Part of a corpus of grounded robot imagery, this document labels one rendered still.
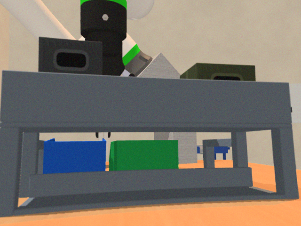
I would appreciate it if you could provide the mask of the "grey shelf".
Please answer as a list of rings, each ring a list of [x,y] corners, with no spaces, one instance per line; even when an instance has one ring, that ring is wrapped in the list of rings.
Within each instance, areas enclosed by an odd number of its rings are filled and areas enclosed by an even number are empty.
[[[271,130],[276,192],[254,187],[246,132]],[[43,174],[39,133],[231,132],[204,168]],[[215,168],[214,146],[233,167]],[[18,207],[19,198],[28,199]],[[97,208],[299,199],[288,82],[2,70],[0,217]]]

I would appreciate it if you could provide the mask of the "blue bin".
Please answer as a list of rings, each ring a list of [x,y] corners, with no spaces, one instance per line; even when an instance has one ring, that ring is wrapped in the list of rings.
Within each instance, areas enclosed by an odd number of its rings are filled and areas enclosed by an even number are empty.
[[[106,140],[44,142],[43,174],[106,171]]]

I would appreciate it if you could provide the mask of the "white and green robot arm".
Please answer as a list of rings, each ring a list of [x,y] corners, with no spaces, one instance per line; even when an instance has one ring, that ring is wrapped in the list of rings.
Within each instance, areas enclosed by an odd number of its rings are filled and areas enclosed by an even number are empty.
[[[80,0],[79,40],[89,35],[118,37],[123,44],[125,70],[138,76],[153,60],[143,53],[127,34],[127,19],[138,20],[149,14],[155,0]],[[60,24],[41,0],[0,0],[32,35],[59,39],[75,38]]]

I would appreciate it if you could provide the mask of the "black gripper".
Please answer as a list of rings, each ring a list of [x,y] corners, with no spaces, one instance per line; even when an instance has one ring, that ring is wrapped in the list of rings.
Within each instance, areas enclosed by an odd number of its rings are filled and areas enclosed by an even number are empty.
[[[85,38],[86,41],[99,41],[103,43],[103,75],[110,76],[131,76],[135,77],[133,73],[125,70],[125,65],[122,61],[122,40],[118,37],[106,34],[94,34]],[[102,141],[103,138],[106,143],[106,155],[108,155],[108,138],[110,132],[96,132],[96,138]]]

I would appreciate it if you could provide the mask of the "black rectangular case with oval handle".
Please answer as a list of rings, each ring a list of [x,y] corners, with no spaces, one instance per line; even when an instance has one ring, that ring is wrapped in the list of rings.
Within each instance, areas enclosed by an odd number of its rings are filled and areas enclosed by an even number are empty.
[[[103,43],[39,37],[38,72],[103,75]]]

